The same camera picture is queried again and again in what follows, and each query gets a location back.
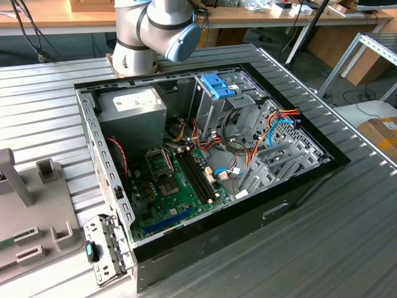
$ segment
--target green circuit board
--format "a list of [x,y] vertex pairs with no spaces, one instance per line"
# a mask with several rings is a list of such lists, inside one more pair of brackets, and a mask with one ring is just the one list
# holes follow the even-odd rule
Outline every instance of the green circuit board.
[[[206,162],[201,151],[198,148],[194,148],[191,155],[202,170],[200,174],[205,175],[203,172]],[[134,240],[145,239],[148,236],[178,225],[209,210],[224,206],[230,201],[227,191],[216,182],[212,184],[212,188],[218,194],[218,197],[212,203],[203,203],[194,191],[194,187],[189,182],[187,175],[182,170],[182,166],[179,164],[176,155],[172,153],[171,163],[174,168],[174,175],[171,178],[163,177],[155,181],[151,177],[148,166],[141,164],[140,177],[133,180],[133,192],[138,194],[138,197],[132,202],[132,207],[136,215],[136,220],[131,225]],[[164,180],[169,181],[170,179],[177,184],[179,191],[164,196],[161,186],[164,185]],[[175,221],[175,218],[178,217],[181,217],[181,219]],[[167,220],[173,222],[170,224],[164,223]],[[147,231],[147,229],[158,223],[164,226],[151,232]]]

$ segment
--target yellow wire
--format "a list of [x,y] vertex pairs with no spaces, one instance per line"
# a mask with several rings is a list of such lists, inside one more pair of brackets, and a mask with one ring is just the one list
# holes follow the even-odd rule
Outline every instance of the yellow wire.
[[181,133],[179,134],[179,136],[175,139],[173,139],[173,142],[179,142],[180,140],[182,140],[182,138],[184,137],[184,131],[185,131],[185,124],[182,126],[182,130]]

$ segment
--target blue end cap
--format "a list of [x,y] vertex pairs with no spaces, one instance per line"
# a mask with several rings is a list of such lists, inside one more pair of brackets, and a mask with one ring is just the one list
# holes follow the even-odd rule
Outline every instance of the blue end cap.
[[227,98],[236,95],[236,91],[230,90],[226,82],[216,73],[203,74],[201,76],[206,87],[214,93],[215,98]]
[[87,255],[91,255],[92,254],[92,246],[91,244],[87,245]]
[[199,45],[201,29],[197,23],[187,26],[168,47],[166,59],[180,63],[188,59]]

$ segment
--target sticker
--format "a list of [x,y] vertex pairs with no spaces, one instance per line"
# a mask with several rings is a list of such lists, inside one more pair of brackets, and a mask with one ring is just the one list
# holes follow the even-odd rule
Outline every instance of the sticker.
[[116,96],[113,98],[113,102],[119,112],[161,104],[161,101],[157,99],[151,89],[139,93]]
[[385,124],[388,129],[397,129],[397,125],[394,122],[384,122],[383,124]]
[[237,85],[230,85],[228,86],[230,90],[238,90],[238,86]]

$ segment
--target floor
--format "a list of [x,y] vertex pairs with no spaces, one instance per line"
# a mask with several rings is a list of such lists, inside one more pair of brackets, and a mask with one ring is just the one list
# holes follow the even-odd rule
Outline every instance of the floor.
[[[258,47],[262,47],[271,55],[278,57],[279,51],[285,42],[284,28],[268,28],[264,30],[266,37],[272,39],[271,42],[258,41],[258,34],[254,30],[249,30],[244,38],[244,42],[253,43]],[[104,56],[112,50],[107,46],[104,34],[69,34],[69,35],[49,35],[47,36],[50,43],[58,50],[63,60],[80,60]],[[14,66],[37,63],[37,58],[33,50],[27,45],[26,40],[22,36],[17,37],[0,37],[0,66]],[[58,60],[56,53],[43,42],[43,49],[47,51],[54,60]],[[281,56],[281,62],[284,62],[291,48],[288,47]],[[319,89],[326,77],[331,72],[331,68],[323,61],[315,57],[310,52],[302,52],[299,54],[292,72],[306,83],[309,87]],[[367,86],[367,91],[372,99],[381,98],[382,95],[397,81],[397,68],[390,67],[378,80]],[[360,102],[358,95],[364,90],[365,86],[355,87],[348,80],[338,78],[332,86],[327,98],[328,102],[332,102],[335,106],[347,105],[347,101],[343,98],[346,91],[357,90],[357,92],[349,92],[346,99],[351,102]],[[397,106],[397,93],[393,94],[388,102],[392,106]]]

